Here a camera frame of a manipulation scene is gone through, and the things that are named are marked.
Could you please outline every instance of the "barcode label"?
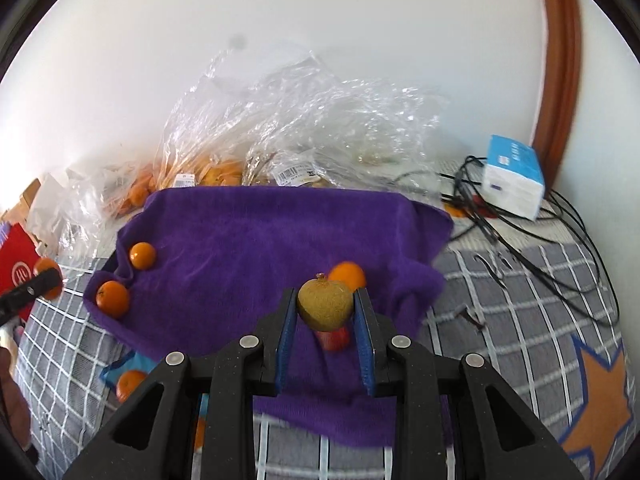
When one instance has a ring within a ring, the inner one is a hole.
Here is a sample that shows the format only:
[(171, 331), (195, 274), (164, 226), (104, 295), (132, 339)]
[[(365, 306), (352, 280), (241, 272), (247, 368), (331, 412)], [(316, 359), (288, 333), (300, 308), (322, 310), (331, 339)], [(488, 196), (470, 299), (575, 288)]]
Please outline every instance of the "barcode label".
[(195, 187), (196, 176), (193, 173), (178, 173), (173, 187)]
[(320, 177), (310, 164), (295, 164), (286, 170), (273, 173), (278, 186), (297, 187), (310, 182), (318, 182)]

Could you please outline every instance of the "plaid bedspread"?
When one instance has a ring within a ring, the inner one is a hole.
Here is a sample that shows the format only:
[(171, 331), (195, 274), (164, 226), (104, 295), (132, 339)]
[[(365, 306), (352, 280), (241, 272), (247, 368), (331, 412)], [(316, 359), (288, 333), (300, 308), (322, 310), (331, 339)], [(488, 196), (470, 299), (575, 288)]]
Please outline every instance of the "plaid bedspread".
[[(577, 244), (542, 245), (523, 253), (566, 283), (587, 287), (594, 282), (593, 263)], [(496, 261), (504, 273), (505, 288), (484, 263), (495, 265)], [(98, 259), (79, 269), (82, 275), (68, 283), (54, 303), (39, 300), (20, 345), (17, 378), (32, 409), (39, 468), (47, 479), (62, 477), (118, 405), (98, 374), (127, 349), (92, 323), (81, 304), (90, 274), (103, 263)], [(420, 343), (450, 357), (471, 351), (487, 357), (560, 438), (584, 401), (575, 339), (610, 362), (622, 342), (620, 331), (599, 327), (567, 309), (509, 255), (495, 258), (483, 250), (447, 250), (435, 265), (447, 285), (424, 319)], [(609, 293), (602, 288), (586, 296), (575, 294), (575, 302), (597, 318), (614, 315)], [(484, 328), (458, 315), (465, 309), (484, 319)], [(625, 381), (632, 406), (635, 381), (629, 374)], [(606, 478), (615, 467), (636, 432), (633, 420), (616, 438), (599, 478)], [(254, 443), (258, 480), (390, 479), (391, 448), (350, 449), (259, 414), (254, 415)], [(588, 478), (588, 459), (575, 460)], [(448, 463), (454, 463), (452, 452)], [(195, 478), (199, 478), (198, 466), (196, 455)]]

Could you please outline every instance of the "blue and white tissue package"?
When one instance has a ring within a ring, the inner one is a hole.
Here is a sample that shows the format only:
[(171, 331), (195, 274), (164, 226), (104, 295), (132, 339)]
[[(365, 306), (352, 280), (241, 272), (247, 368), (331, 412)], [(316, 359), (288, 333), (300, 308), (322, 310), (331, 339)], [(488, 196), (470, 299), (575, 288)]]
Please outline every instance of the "blue and white tissue package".
[(492, 136), (482, 179), (482, 196), (514, 215), (535, 220), (545, 195), (538, 157), (517, 140)]

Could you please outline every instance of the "purple cloth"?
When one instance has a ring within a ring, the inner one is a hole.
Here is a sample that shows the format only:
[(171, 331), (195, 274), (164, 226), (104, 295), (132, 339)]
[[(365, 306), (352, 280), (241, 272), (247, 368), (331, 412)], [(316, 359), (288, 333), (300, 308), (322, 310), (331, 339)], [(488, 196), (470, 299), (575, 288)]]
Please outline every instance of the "purple cloth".
[[(252, 332), (277, 308), (284, 288), (351, 260), (366, 273), (374, 309), (399, 333), (416, 335), (444, 286), (430, 263), (449, 239), (451, 218), (399, 194), (289, 187), (195, 187), (155, 193), (118, 233), (114, 274), (98, 270), (84, 304), (123, 343), (160, 360), (174, 350), (199, 356)], [(129, 248), (149, 242), (155, 266), (134, 272)], [(129, 288), (121, 320), (94, 304), (117, 279)], [(393, 399), (372, 399), (351, 346), (323, 352), (298, 321), (287, 384), (254, 408), (348, 446), (390, 446)]]

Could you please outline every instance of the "silver screw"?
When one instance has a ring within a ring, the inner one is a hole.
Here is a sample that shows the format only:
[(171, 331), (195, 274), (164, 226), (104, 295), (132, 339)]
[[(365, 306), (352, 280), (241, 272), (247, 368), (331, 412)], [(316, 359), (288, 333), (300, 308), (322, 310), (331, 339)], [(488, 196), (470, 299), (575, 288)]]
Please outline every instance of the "silver screw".
[(184, 354), (182, 352), (171, 352), (164, 360), (169, 366), (177, 366), (184, 361)]
[(391, 344), (396, 348), (408, 348), (411, 340), (405, 335), (395, 335), (391, 339)]
[(469, 354), (465, 357), (466, 364), (473, 368), (482, 368), (484, 366), (484, 357), (480, 354)]
[(242, 348), (255, 348), (260, 340), (255, 335), (245, 335), (240, 338), (240, 346)]

